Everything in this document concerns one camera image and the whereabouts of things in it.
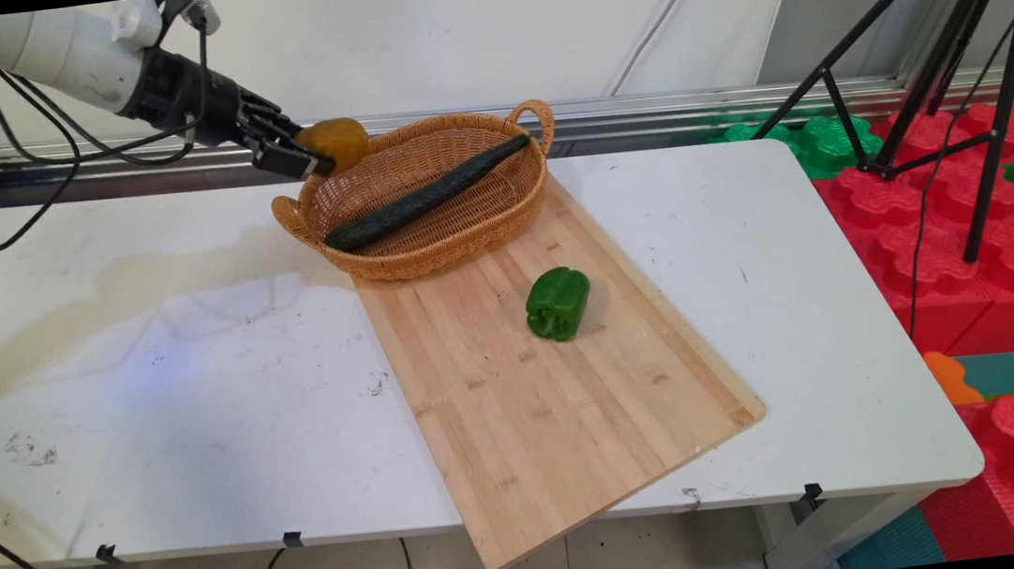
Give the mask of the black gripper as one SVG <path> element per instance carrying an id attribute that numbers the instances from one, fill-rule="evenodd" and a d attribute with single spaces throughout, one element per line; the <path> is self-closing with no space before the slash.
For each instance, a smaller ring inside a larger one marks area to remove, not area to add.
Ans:
<path id="1" fill-rule="evenodd" d="M 142 70 L 129 101 L 120 111 L 165 132 L 185 133 L 197 121 L 195 142 L 207 147 L 223 142 L 252 150 L 252 166 L 290 179 L 330 176 L 336 162 L 294 142 L 303 128 L 280 106 L 255 95 L 231 78 L 163 48 L 146 49 Z"/>

